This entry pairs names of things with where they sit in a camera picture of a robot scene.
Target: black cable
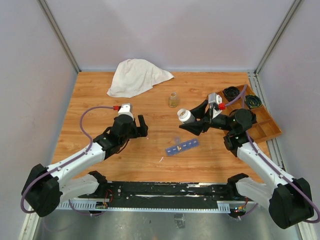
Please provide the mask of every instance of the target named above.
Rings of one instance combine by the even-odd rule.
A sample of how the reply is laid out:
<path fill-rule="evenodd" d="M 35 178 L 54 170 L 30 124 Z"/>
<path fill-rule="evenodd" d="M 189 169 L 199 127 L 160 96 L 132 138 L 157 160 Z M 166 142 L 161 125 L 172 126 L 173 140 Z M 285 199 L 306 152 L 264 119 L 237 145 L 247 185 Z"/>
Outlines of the black cable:
<path fill-rule="evenodd" d="M 224 89 L 223 91 L 223 95 L 224 97 L 231 102 L 232 100 L 234 100 L 239 94 L 240 94 L 240 90 L 238 88 L 236 88 L 235 86 L 230 86 L 227 87 L 226 89 Z"/>
<path fill-rule="evenodd" d="M 260 98 L 256 95 L 247 95 L 244 98 L 245 104 L 249 109 L 256 109 L 262 106 Z"/>
<path fill-rule="evenodd" d="M 121 152 L 123 151 L 123 149 L 125 149 L 125 148 L 126 148 L 126 146 L 128 145 L 128 142 L 129 142 L 129 140 L 128 140 L 128 141 L 126 141 L 126 143 L 125 143 L 124 147 L 123 147 L 123 148 L 121 148 L 121 149 L 117 152 L 117 154 L 121 153 Z"/>

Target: wooden tray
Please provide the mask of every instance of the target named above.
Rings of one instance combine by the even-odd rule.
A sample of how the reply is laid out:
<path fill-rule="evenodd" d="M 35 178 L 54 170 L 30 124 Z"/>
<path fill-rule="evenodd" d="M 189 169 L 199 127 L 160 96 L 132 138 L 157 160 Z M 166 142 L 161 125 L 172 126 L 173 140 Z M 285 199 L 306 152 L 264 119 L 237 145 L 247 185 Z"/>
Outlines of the wooden tray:
<path fill-rule="evenodd" d="M 244 85 L 237 86 L 240 92 L 244 89 Z M 228 100 L 225 98 L 222 91 L 217 92 L 222 97 L 222 101 L 224 103 L 228 103 Z M 252 89 L 247 86 L 245 90 L 246 95 L 255 95 Z M 242 108 L 242 97 L 237 100 L 234 104 L 227 106 L 225 110 L 222 111 L 223 114 L 229 115 L 232 110 Z M 267 140 L 274 139 L 275 137 L 282 134 L 281 129 L 275 122 L 275 120 L 271 117 L 270 113 L 267 111 L 264 105 L 258 108 L 254 108 L 251 110 L 253 113 L 256 114 L 256 121 L 252 128 L 248 130 L 250 136 L 254 139 L 256 143 L 265 142 Z"/>

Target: red connector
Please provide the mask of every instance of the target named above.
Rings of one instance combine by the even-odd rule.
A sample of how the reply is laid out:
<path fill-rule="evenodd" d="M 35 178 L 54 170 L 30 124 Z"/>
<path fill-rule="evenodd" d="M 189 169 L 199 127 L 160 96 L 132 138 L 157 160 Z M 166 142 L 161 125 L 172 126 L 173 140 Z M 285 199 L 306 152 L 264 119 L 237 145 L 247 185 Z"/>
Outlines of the red connector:
<path fill-rule="evenodd" d="M 225 109 L 226 109 L 226 105 L 224 103 L 220 103 L 219 110 L 225 110 Z"/>
<path fill-rule="evenodd" d="M 119 111 L 119 109 L 121 108 L 121 106 L 113 106 L 113 110 Z"/>

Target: wooden tabletop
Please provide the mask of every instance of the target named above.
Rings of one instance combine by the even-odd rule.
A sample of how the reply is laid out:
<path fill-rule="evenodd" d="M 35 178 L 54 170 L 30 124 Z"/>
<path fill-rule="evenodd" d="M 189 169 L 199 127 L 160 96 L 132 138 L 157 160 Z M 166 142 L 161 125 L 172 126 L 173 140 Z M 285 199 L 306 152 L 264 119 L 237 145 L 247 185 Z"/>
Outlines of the wooden tabletop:
<path fill-rule="evenodd" d="M 80 72 L 74 87 L 69 108 L 58 140 L 53 163 L 61 161 L 84 148 L 89 140 L 79 127 L 82 113 L 93 106 L 133 105 L 133 115 L 143 115 L 149 127 L 148 137 L 131 139 L 120 153 L 89 167 L 79 176 L 98 171 L 111 181 L 161 181 L 224 183 L 233 175 L 248 174 L 261 182 L 257 174 L 224 146 L 224 132 L 209 129 L 195 136 L 180 129 L 177 111 L 192 109 L 202 103 L 208 94 L 229 86 L 248 84 L 245 72 L 173 72 L 174 79 L 155 85 L 153 89 L 133 98 L 113 98 L 107 95 L 113 72 Z M 171 92 L 180 97 L 176 108 L 168 106 Z M 95 109 L 83 120 L 84 129 L 94 138 L 112 126 L 117 112 Z M 166 156 L 165 149 L 175 144 L 197 138 L 198 147 Z M 269 155 L 267 144 L 259 144 Z"/>

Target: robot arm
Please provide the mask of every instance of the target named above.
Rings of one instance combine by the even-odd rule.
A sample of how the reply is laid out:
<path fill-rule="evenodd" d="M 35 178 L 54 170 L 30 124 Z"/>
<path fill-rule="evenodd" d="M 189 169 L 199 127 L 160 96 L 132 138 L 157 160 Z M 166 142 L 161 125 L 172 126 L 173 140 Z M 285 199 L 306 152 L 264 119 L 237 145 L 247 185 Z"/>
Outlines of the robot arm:
<path fill-rule="evenodd" d="M 34 166 L 22 194 L 35 179 L 44 177 L 26 193 L 26 201 L 40 217 L 44 217 L 55 210 L 60 202 L 83 194 L 94 193 L 99 183 L 93 175 L 87 174 L 81 178 L 72 178 L 88 167 L 122 151 L 129 139 L 146 137 L 148 126 L 145 124 L 144 117 L 139 115 L 138 119 L 140 127 L 137 127 L 132 115 L 131 104 L 123 104 L 118 111 L 118 116 L 114 119 L 113 126 L 108 127 L 102 134 L 94 138 L 91 144 L 60 162 L 47 167 L 41 164 Z"/>
<path fill-rule="evenodd" d="M 244 108 L 234 110 L 230 115 L 220 114 L 225 107 L 220 98 L 216 93 L 210 94 L 207 100 L 190 110 L 195 121 L 179 127 L 197 136 L 209 128 L 228 131 L 223 138 L 226 149 L 247 163 L 264 181 L 264 184 L 257 183 L 244 173 L 233 176 L 227 183 L 230 195 L 235 199 L 248 197 L 268 209 L 273 221 L 283 229 L 313 217 L 313 207 L 288 181 L 311 200 L 309 183 L 304 178 L 295 179 L 279 168 L 246 134 L 256 123 L 255 114 Z"/>

